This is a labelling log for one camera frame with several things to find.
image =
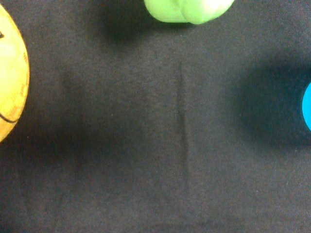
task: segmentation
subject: cyan circle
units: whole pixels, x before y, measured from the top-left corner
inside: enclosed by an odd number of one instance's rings
[[[302,114],[308,128],[311,130],[311,84],[309,84],[303,96]]]

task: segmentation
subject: toy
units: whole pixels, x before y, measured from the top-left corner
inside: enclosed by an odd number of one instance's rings
[[[170,23],[202,24],[221,16],[234,0],[144,0],[149,13]]]
[[[311,84],[307,87],[302,100],[302,114],[308,128],[311,130]]]
[[[11,16],[0,5],[0,141],[16,125],[29,86],[28,54]]]

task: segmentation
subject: yellow sphere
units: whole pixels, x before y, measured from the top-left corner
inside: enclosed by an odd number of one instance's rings
[[[0,5],[0,142],[14,128],[24,109],[29,76],[23,38]]]

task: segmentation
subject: black line on ball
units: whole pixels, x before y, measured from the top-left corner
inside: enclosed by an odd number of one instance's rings
[[[6,117],[5,117],[4,115],[2,115],[1,113],[0,113],[0,118],[1,118],[2,120],[4,120],[4,121],[8,122],[8,123],[11,123],[11,124],[14,124],[14,123],[17,122],[17,120],[10,120],[10,119],[6,118]]]

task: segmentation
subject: green object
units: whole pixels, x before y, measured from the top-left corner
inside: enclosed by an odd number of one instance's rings
[[[149,13],[167,23],[202,24],[221,16],[234,0],[144,0]]]

